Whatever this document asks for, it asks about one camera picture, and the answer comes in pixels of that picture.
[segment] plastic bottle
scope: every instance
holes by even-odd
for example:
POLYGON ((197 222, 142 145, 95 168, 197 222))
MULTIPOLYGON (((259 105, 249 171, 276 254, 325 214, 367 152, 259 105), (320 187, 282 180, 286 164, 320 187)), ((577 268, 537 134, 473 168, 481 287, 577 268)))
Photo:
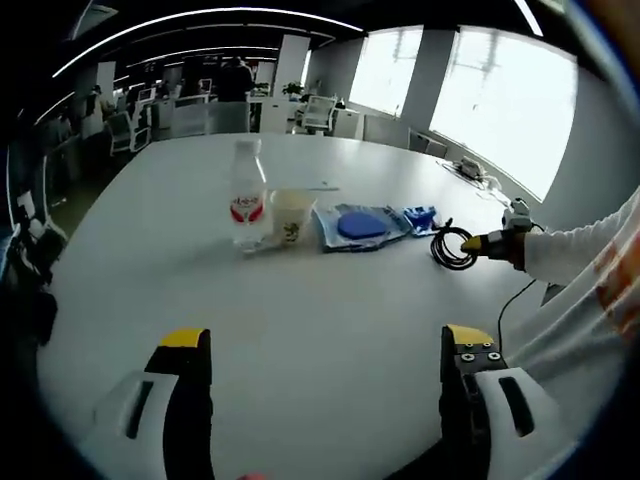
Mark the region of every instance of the plastic bottle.
POLYGON ((233 243, 244 253, 255 252, 265 236, 267 179, 260 164, 260 139, 238 140, 231 169, 233 243))

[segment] red label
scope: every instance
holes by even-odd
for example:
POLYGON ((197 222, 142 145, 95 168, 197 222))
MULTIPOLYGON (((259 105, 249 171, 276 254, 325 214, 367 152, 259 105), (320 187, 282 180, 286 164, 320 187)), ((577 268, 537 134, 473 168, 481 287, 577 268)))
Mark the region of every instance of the red label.
POLYGON ((253 223, 262 217, 264 202, 261 196, 238 197, 231 202, 231 217, 238 223, 253 223))

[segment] desk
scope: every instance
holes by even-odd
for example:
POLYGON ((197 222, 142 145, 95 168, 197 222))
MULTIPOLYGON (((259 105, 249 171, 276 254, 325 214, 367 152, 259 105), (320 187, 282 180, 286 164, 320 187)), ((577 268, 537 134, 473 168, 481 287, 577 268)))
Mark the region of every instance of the desk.
MULTIPOLYGON (((383 478, 439 437, 441 326, 495 336, 500 309, 529 277, 486 259, 443 269, 424 239, 371 253, 310 244, 237 258, 228 179, 234 142, 249 136, 152 143, 93 204, 54 266, 58 318, 38 358, 44 397, 78 436, 98 399, 165 334, 207 327, 217 478, 383 478)), ((435 204, 471 232, 500 228, 498 202, 423 154, 260 138, 271 188, 326 181, 341 191, 320 194, 320 204, 435 204)), ((504 321, 527 318, 543 290, 534 285, 504 321)))
POLYGON ((333 136, 362 140, 364 115, 350 108, 336 108, 333 136))
POLYGON ((249 103, 264 103, 267 100, 271 100, 272 98, 273 97, 252 97, 252 96, 249 96, 247 98, 247 102, 249 102, 249 103))

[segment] paper cup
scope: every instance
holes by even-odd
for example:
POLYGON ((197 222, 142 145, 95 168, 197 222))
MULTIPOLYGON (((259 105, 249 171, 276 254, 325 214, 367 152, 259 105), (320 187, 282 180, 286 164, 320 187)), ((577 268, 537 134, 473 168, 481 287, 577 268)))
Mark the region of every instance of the paper cup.
POLYGON ((274 238, 283 245, 296 243, 311 220, 315 204, 315 196, 305 190, 274 191, 271 194, 274 238))

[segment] potted plant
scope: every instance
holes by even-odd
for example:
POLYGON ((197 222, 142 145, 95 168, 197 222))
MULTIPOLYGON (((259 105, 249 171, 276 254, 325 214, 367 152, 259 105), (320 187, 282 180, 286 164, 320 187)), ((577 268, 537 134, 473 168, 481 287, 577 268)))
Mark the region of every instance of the potted plant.
POLYGON ((268 97, 269 96, 269 87, 270 85, 267 82, 256 83, 254 85, 255 96, 257 97, 268 97))
POLYGON ((297 100, 303 91, 304 87, 300 82, 289 82, 282 89, 284 95, 289 95, 289 100, 297 100))

